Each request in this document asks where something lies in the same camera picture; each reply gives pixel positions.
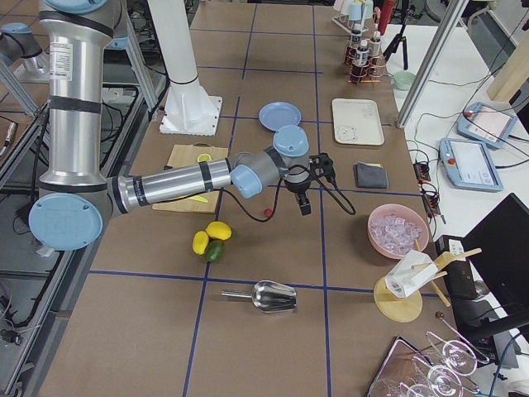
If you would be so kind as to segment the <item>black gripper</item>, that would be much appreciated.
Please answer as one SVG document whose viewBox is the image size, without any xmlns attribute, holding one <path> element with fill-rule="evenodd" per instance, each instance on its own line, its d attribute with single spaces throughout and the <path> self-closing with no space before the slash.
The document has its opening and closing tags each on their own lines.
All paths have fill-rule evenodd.
<svg viewBox="0 0 529 397">
<path fill-rule="evenodd" d="M 287 189 L 296 194 L 298 206 L 302 215 L 311 213 L 311 204 L 305 194 L 312 182 L 323 186 L 321 178 L 325 178 L 330 184 L 334 184 L 334 165 L 330 156 L 325 153 L 310 155 L 308 162 L 304 164 L 292 164 L 284 177 Z"/>
</svg>

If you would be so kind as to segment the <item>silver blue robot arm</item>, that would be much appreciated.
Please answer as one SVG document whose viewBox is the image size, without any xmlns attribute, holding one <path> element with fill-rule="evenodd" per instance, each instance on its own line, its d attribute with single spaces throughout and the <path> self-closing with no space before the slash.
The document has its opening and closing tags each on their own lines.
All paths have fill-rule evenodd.
<svg viewBox="0 0 529 397">
<path fill-rule="evenodd" d="M 251 198 L 285 183 L 308 214 L 306 190 L 329 178 L 330 157 L 311 155 L 305 131 L 283 127 L 262 151 L 241 152 L 149 175 L 132 175 L 124 155 L 101 169 L 104 51 L 129 23 L 123 1 L 43 1 L 41 25 L 50 38 L 49 167 L 28 216 L 36 240 L 57 251 L 96 241 L 108 222 L 133 208 L 225 190 Z"/>
</svg>

